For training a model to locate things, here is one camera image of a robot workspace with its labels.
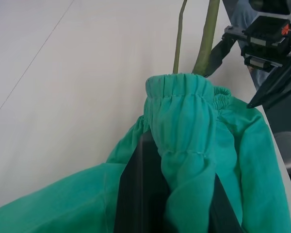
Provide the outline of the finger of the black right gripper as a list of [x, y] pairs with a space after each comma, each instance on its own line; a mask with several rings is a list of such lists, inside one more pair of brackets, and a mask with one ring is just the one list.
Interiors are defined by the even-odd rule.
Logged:
[[289, 95], [291, 95], [291, 56], [285, 65], [274, 69], [267, 77], [247, 104], [247, 108], [252, 109], [261, 105], [270, 109]]
[[204, 77], [211, 76], [223, 63], [224, 58], [230, 53], [231, 48], [240, 36], [223, 36], [221, 41], [211, 50], [209, 62]]

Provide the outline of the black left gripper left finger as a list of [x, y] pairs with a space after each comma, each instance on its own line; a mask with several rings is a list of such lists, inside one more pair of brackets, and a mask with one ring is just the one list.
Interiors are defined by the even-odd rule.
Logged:
[[120, 177], [113, 233], [170, 233], [164, 218], [169, 194], [158, 148], [146, 132]]

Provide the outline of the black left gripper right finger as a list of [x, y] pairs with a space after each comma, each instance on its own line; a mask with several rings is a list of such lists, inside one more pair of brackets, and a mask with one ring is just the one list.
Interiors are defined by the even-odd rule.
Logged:
[[210, 205], [210, 233], [244, 233], [217, 174]]

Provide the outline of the olive green wire hanger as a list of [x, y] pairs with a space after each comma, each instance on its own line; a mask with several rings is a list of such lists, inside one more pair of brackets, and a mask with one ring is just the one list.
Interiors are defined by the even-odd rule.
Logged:
[[[176, 40], [176, 49], [173, 64], [173, 74], [178, 73], [180, 46], [182, 38], [182, 26], [183, 26], [183, 13], [187, 4], [187, 0], [183, 0], [179, 17], [178, 17], [178, 32]], [[193, 67], [192, 73], [206, 76], [206, 71], [210, 61], [210, 53], [213, 45], [214, 33], [216, 28], [216, 22], [218, 17], [220, 0], [209, 0], [206, 20], [203, 28], [202, 40], [198, 52], [198, 56]]]

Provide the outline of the green cloth garment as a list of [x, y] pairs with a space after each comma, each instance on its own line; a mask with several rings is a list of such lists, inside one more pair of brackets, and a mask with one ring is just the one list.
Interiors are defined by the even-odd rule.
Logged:
[[120, 177], [151, 131], [170, 188], [163, 218], [178, 233], [208, 233], [219, 177], [246, 233], [291, 233], [268, 125], [257, 109], [193, 74], [153, 76], [144, 113], [107, 161], [0, 208], [0, 233], [114, 233]]

